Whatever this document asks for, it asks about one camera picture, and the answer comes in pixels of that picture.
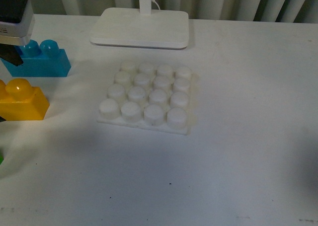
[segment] curtain fold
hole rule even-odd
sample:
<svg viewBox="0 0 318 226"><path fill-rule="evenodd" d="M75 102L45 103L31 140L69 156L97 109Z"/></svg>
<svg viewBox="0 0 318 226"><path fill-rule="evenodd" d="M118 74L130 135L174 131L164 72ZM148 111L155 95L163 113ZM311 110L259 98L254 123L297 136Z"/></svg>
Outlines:
<svg viewBox="0 0 318 226"><path fill-rule="evenodd" d="M240 21L318 22L318 0L156 0L161 9L182 10L190 18ZM61 7L47 6L56 3ZM69 15L101 15L109 7L138 8L139 0L32 0L35 13L65 10Z"/></svg>

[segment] yellow building block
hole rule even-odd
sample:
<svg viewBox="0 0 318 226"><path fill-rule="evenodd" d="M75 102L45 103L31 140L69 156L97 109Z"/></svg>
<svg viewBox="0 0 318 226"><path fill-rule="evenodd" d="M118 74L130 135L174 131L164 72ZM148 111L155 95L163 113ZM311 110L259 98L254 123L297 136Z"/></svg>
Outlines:
<svg viewBox="0 0 318 226"><path fill-rule="evenodd" d="M0 79L0 116L7 121L43 120L50 103L39 87L23 78Z"/></svg>

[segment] blue building block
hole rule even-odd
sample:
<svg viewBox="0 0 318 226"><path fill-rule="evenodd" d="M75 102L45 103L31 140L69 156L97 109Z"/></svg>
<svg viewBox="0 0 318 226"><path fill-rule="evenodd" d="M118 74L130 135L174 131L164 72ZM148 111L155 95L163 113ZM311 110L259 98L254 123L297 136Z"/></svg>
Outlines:
<svg viewBox="0 0 318 226"><path fill-rule="evenodd" d="M13 77L66 77L71 64L64 49L53 40L45 40L39 46L34 40L25 46L16 46L23 64L15 66L2 62Z"/></svg>

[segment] white tabletop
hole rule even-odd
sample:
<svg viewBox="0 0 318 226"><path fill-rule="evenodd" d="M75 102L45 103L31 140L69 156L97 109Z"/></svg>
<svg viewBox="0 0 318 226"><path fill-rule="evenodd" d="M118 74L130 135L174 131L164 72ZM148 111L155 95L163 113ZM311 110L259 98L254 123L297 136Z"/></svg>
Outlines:
<svg viewBox="0 0 318 226"><path fill-rule="evenodd" d="M190 20L186 49L155 50L91 44L97 19L36 15L72 68L27 78L43 121L0 123L2 226L318 225L317 24ZM188 136L96 121L126 59L199 76Z"/></svg>

